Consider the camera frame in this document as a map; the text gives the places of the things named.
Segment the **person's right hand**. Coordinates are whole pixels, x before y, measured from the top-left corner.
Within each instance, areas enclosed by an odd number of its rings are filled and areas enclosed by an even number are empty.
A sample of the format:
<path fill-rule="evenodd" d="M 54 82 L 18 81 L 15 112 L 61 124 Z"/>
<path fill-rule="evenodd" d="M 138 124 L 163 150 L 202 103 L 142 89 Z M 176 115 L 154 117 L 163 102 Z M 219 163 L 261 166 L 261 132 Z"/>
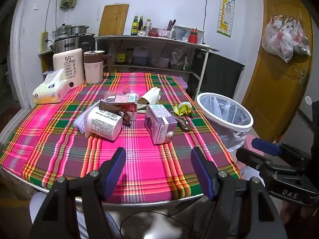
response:
<path fill-rule="evenodd" d="M 280 217 L 283 224 L 286 224 L 293 216 L 300 216 L 307 218 L 308 216 L 314 216 L 318 211 L 318 206 L 314 207 L 302 207 L 294 202 L 282 202 L 282 208 L 280 210 Z"/>

